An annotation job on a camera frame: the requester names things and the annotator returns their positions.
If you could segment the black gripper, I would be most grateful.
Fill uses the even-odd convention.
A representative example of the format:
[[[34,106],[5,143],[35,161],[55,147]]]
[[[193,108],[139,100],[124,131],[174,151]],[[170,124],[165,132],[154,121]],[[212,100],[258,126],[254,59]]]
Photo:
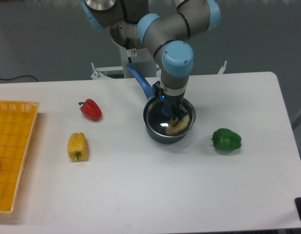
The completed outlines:
[[[190,107],[187,104],[181,104],[185,89],[162,88],[161,83],[157,81],[152,85],[154,97],[162,99],[163,106],[172,106],[172,119],[181,121],[190,114]]]

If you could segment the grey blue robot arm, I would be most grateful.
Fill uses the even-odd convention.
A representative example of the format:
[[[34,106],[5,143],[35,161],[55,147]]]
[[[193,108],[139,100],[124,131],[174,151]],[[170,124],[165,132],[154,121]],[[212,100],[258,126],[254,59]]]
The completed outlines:
[[[122,40],[139,40],[161,68],[156,96],[163,114],[182,119],[182,101],[193,68],[194,52],[185,43],[192,36],[216,27],[221,11],[214,0],[176,0],[176,14],[162,19],[149,12],[147,0],[84,0],[81,5],[91,23],[99,29],[133,26],[121,32]]]

